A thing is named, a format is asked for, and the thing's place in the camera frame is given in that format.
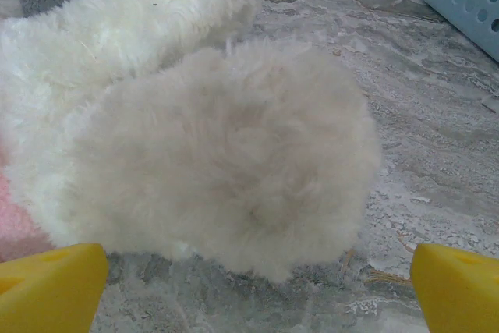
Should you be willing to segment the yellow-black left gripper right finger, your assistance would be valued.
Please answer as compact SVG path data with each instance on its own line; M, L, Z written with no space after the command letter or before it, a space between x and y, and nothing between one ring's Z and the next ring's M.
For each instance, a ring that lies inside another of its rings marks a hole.
M498 259L419 244L411 282L433 333L498 333Z

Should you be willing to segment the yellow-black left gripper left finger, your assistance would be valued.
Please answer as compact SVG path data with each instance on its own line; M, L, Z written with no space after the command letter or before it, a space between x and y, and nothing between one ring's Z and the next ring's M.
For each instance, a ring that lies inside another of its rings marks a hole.
M108 275L98 243L82 243L1 264L1 331L87 333Z

